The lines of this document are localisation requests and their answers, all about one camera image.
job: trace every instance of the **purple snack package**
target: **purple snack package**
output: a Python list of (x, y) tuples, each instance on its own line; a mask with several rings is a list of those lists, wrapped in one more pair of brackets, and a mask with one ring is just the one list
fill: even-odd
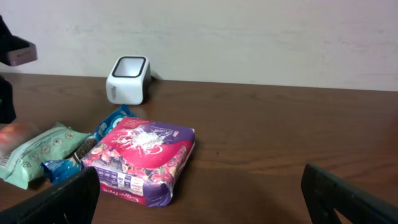
[(81, 162), (97, 170), (103, 192), (161, 207), (170, 203), (194, 142), (191, 128), (125, 117)]

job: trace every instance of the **green package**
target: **green package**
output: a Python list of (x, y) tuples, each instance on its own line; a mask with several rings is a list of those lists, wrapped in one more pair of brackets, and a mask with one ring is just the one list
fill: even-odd
[(31, 180), (43, 176), (42, 162), (64, 159), (70, 155), (88, 134), (76, 132), (56, 123), (52, 129), (25, 142), (3, 157), (0, 163), (0, 178), (22, 189), (27, 189)]

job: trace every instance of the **blue snack packet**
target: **blue snack packet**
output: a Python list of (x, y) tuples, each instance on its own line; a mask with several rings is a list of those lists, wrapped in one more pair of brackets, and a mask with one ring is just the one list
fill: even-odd
[(81, 170), (80, 159), (90, 152), (91, 149), (116, 127), (125, 116), (137, 117), (130, 112), (127, 105), (121, 105), (115, 112), (105, 118), (95, 131), (85, 139), (83, 144), (76, 150), (73, 157), (70, 159), (60, 159), (42, 163), (41, 166), (44, 169), (44, 175), (51, 180), (51, 183), (57, 184), (79, 172)]
[(89, 138), (95, 138), (97, 142), (102, 140), (106, 134), (108, 134), (119, 122), (125, 117), (137, 116), (130, 112), (127, 105), (121, 105), (115, 112), (111, 113), (105, 120), (98, 126), (98, 128), (89, 136)]
[(53, 185), (61, 183), (81, 169), (81, 165), (74, 158), (46, 161), (40, 166), (44, 170), (44, 176), (48, 177)]
[(97, 143), (104, 138), (119, 122), (125, 117), (137, 116), (130, 112), (127, 105), (121, 105), (115, 112), (111, 113), (101, 124), (95, 129), (95, 131), (86, 139), (86, 141), (76, 150), (73, 155), (75, 160), (80, 163), (80, 159), (83, 158)]

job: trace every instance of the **brown table surface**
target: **brown table surface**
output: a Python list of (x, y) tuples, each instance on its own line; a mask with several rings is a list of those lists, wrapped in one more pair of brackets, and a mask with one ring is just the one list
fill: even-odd
[[(3, 74), (19, 121), (90, 132), (118, 106), (105, 78)], [(398, 205), (398, 92), (158, 81), (142, 118), (195, 128), (173, 202), (99, 196), (93, 223), (310, 223), (300, 189), (312, 162)], [(0, 210), (50, 186), (0, 180)]]

